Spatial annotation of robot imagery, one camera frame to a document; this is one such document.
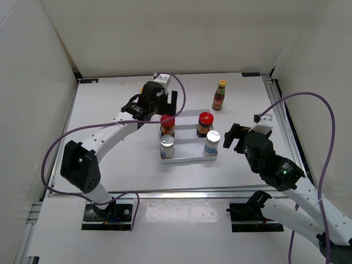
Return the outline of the red-lid sauce jar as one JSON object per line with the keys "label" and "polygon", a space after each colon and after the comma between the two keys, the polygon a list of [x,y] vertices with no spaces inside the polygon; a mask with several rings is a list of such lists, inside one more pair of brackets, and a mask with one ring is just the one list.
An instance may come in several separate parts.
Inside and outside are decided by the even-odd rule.
{"label": "red-lid sauce jar", "polygon": [[170,115],[161,116],[161,136],[163,135],[175,135],[175,118]]}
{"label": "red-lid sauce jar", "polygon": [[197,135],[201,138],[206,137],[207,133],[211,130],[214,121],[214,116],[210,112],[202,112],[199,115],[199,124],[197,127]]}

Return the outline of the white silver-cap shaker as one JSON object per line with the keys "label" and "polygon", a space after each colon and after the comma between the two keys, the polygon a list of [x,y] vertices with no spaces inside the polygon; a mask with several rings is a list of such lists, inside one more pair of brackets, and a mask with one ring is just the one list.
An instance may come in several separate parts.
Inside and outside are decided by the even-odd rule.
{"label": "white silver-cap shaker", "polygon": [[160,138],[160,153],[162,159],[174,158],[174,137],[166,134]]}
{"label": "white silver-cap shaker", "polygon": [[221,135],[218,131],[209,131],[206,135],[206,142],[203,148],[203,154],[205,156],[215,156],[220,140]]}

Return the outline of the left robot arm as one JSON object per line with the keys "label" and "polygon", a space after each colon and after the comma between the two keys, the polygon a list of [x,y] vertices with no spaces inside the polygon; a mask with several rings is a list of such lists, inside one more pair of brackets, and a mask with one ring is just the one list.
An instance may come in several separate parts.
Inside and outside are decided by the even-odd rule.
{"label": "left robot arm", "polygon": [[116,203],[100,183],[99,163],[117,143],[136,132],[155,114],[176,114],[176,91],[168,92],[170,75],[148,81],[140,94],[121,108],[111,126],[104,126],[81,142],[69,141],[64,148],[60,174],[91,200],[94,212],[104,221],[116,218]]}

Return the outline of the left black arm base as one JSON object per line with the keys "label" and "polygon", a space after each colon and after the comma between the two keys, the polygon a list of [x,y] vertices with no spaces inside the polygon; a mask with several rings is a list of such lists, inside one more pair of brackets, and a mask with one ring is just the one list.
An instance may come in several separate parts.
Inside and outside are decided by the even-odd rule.
{"label": "left black arm base", "polygon": [[132,231],[140,205],[140,198],[117,200],[102,209],[87,203],[82,217],[82,230]]}

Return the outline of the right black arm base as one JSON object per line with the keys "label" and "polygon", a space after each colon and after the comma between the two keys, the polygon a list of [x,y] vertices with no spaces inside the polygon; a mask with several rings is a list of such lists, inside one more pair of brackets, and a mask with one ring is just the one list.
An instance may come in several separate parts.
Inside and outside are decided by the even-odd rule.
{"label": "right black arm base", "polygon": [[230,214],[233,233],[283,232],[283,226],[263,216],[261,210],[272,196],[264,191],[256,191],[246,203],[230,202],[226,211]]}

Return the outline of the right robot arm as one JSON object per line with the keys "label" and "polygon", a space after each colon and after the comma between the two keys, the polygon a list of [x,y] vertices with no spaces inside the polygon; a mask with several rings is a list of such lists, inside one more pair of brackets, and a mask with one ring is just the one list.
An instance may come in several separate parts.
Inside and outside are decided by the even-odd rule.
{"label": "right robot arm", "polygon": [[230,148],[237,139],[234,150],[245,155],[252,172],[293,200],[304,213],[258,190],[246,203],[246,217],[267,218],[286,226],[310,241],[330,263],[351,263],[351,219],[318,194],[299,166],[276,154],[270,134],[234,123],[224,135],[223,147]]}

